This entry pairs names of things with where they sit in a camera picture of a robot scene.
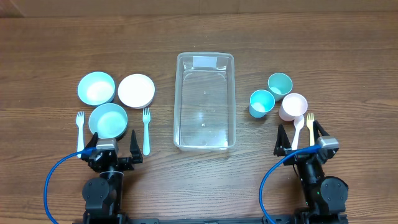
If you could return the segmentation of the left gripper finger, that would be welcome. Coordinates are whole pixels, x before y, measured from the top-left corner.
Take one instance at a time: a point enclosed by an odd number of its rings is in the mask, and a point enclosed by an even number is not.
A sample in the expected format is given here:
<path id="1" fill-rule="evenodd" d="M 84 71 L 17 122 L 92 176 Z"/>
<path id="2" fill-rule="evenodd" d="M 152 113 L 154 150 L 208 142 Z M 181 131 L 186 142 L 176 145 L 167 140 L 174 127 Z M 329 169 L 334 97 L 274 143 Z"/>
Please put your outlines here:
<path id="1" fill-rule="evenodd" d="M 141 150 L 139 149 L 139 146 L 138 146 L 138 143 L 137 143 L 135 130 L 132 130 L 130 149 L 129 150 L 130 150 L 130 153 L 131 153 L 132 157 L 142 157 Z"/>
<path id="2" fill-rule="evenodd" d="M 85 146 L 84 151 L 95 148 L 96 144 L 98 142 L 98 133 L 95 132 L 94 135 L 92 136 L 91 140 L 89 141 L 89 143 Z"/>

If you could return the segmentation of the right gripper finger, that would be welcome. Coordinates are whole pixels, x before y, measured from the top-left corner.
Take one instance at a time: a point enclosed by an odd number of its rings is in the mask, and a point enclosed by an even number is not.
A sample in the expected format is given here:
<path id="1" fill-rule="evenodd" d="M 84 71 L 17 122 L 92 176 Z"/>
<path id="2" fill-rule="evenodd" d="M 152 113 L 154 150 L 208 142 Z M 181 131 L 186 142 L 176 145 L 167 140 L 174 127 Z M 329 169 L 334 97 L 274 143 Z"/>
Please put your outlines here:
<path id="1" fill-rule="evenodd" d="M 329 134 L 322 128 L 317 120 L 313 122 L 312 137 L 312 145 L 324 144 L 325 141 L 329 140 Z"/>
<path id="2" fill-rule="evenodd" d="M 278 126 L 275 150 L 277 150 L 279 148 L 284 148 L 284 149 L 291 148 L 289 138 L 288 138 L 287 133 L 285 132 L 284 126 L 282 124 L 279 124 L 279 126 Z"/>

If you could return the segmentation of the teal bowl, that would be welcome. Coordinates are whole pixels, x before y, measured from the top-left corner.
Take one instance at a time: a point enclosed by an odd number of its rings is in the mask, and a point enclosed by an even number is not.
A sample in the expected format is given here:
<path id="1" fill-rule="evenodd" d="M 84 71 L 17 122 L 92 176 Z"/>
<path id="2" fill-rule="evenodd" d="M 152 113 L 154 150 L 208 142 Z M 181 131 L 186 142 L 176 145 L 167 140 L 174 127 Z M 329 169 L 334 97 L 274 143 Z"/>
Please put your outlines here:
<path id="1" fill-rule="evenodd" d="M 120 138 L 127 130 L 127 124 L 125 109 L 114 103 L 105 103 L 95 108 L 88 122 L 91 133 L 97 133 L 101 139 Z"/>

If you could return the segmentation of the pink cup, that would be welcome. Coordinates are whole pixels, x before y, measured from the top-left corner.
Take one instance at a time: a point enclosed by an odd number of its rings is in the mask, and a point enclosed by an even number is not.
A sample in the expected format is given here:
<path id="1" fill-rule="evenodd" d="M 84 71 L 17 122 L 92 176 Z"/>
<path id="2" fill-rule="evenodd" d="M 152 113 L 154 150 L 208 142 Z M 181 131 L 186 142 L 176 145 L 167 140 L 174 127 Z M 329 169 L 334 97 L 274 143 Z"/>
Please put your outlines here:
<path id="1" fill-rule="evenodd" d="M 279 117 L 284 121 L 293 121 L 308 109 L 308 102 L 298 93 L 290 93 L 284 97 L 279 109 Z"/>

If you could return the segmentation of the blue cup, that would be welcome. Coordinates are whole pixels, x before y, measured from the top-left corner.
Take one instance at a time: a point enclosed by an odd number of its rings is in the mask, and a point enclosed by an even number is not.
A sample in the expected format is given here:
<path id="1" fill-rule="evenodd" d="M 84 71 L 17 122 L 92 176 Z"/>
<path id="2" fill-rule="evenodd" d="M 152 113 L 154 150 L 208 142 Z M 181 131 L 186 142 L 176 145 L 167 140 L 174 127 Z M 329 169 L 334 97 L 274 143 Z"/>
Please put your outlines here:
<path id="1" fill-rule="evenodd" d="M 267 90 L 256 90 L 249 99 L 249 113 L 254 118 L 262 118 L 270 112 L 275 105 L 275 98 Z"/>

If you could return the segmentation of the light blue bowl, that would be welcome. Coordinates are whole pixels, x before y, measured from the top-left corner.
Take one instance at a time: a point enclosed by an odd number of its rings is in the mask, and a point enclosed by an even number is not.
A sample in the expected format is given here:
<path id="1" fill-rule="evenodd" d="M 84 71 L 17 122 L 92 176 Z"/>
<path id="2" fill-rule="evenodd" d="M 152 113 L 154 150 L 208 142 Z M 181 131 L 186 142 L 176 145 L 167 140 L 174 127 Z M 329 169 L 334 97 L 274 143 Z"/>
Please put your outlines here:
<path id="1" fill-rule="evenodd" d="M 105 72 L 91 72 L 80 80 L 77 95 L 83 103 L 91 106 L 110 103 L 116 95 L 116 83 Z"/>

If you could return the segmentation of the green cup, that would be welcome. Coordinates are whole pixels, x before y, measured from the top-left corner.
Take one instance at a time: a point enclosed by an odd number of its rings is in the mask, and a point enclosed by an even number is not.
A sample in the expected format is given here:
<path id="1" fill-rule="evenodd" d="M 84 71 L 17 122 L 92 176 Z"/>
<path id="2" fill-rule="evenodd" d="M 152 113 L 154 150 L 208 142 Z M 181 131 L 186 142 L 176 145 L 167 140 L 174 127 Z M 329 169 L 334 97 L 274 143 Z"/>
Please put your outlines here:
<path id="1" fill-rule="evenodd" d="M 275 101 L 283 99 L 292 89 L 292 79 L 284 73 L 274 73 L 267 81 L 267 90 L 274 96 Z"/>

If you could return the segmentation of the white bowl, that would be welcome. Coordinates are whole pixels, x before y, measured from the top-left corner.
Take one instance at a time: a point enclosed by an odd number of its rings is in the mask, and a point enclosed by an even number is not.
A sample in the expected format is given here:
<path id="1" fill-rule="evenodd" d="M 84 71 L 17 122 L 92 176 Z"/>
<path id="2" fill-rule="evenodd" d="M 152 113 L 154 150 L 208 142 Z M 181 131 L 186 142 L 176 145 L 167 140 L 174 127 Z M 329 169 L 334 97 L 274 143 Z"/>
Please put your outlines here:
<path id="1" fill-rule="evenodd" d="M 118 96 L 130 108 L 145 108 L 152 103 L 155 96 L 154 82 L 143 74 L 129 75 L 119 84 Z"/>

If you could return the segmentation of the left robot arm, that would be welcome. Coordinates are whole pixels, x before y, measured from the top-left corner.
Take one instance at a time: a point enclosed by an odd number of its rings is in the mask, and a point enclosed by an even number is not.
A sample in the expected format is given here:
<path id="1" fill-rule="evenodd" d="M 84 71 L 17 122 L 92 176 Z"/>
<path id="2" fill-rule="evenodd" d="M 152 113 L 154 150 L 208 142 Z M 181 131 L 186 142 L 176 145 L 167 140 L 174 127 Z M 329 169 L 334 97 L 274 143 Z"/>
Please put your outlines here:
<path id="1" fill-rule="evenodd" d="M 94 133 L 82 150 L 81 160 L 99 176 L 86 182 L 82 190 L 85 200 L 84 223 L 129 223 L 129 217 L 121 211 L 125 171 L 133 171 L 135 164 L 143 162 L 136 133 L 132 131 L 129 157 L 118 157 L 118 141 L 101 139 Z"/>

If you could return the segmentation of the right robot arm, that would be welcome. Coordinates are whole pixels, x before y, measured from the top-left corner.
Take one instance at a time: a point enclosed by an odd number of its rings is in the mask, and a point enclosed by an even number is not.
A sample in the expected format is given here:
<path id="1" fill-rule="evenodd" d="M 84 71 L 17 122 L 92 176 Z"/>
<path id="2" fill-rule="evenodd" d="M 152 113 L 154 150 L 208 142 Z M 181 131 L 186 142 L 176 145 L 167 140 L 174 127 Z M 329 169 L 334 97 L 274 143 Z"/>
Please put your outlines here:
<path id="1" fill-rule="evenodd" d="M 296 209 L 290 218 L 277 220 L 277 223 L 348 223 L 344 214 L 348 185 L 340 178 L 326 176 L 322 169 L 322 165 L 339 150 L 339 142 L 318 121 L 314 122 L 313 134 L 318 151 L 300 152 L 283 162 L 284 166 L 294 167 L 307 206 Z"/>

